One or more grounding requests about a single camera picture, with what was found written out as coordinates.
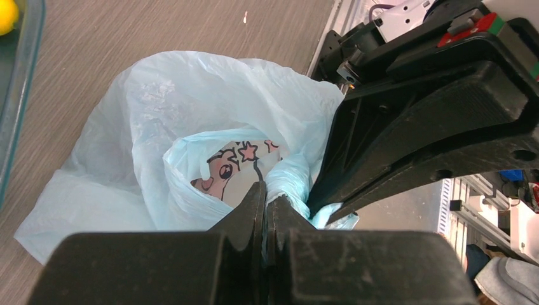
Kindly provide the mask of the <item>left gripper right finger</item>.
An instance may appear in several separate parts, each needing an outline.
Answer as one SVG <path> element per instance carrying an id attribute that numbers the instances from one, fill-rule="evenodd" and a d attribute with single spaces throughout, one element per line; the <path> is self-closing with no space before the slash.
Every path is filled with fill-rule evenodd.
<path id="1" fill-rule="evenodd" d="M 475 304 L 453 248 L 421 231 L 317 230 L 281 196 L 266 210 L 269 304 Z"/>

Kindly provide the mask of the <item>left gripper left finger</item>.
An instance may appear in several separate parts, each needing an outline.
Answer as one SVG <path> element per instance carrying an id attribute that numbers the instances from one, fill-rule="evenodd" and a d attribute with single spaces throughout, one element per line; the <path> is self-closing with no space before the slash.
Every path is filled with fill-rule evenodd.
<path id="1" fill-rule="evenodd" d="M 207 231 L 78 233 L 41 272 L 29 304 L 262 304 L 266 186 Z"/>

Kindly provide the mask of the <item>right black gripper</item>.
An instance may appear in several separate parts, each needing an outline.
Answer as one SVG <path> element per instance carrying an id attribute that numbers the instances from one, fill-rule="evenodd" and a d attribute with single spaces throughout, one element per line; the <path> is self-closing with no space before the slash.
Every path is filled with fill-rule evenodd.
<path id="1" fill-rule="evenodd" d="M 307 206 L 341 218 L 442 179 L 538 167 L 538 2 L 404 1 L 347 32 L 351 89 Z"/>

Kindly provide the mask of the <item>light blue plastic bag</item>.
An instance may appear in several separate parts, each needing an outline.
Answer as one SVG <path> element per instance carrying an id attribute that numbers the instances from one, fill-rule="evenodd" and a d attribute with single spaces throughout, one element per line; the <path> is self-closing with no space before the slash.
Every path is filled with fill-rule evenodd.
<path id="1" fill-rule="evenodd" d="M 44 264 L 82 232 L 205 231 L 251 185 L 285 195 L 317 229 L 340 203 L 306 202 L 341 90 L 257 58 L 166 51 L 119 74 L 15 239 Z"/>

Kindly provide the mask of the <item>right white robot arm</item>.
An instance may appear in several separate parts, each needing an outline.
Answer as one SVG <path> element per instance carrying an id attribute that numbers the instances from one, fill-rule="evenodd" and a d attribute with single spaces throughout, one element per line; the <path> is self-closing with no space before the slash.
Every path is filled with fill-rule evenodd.
<path id="1" fill-rule="evenodd" d="M 538 168 L 538 2 L 404 1 L 318 66 L 352 85 L 308 215 L 338 220 L 432 182 Z"/>

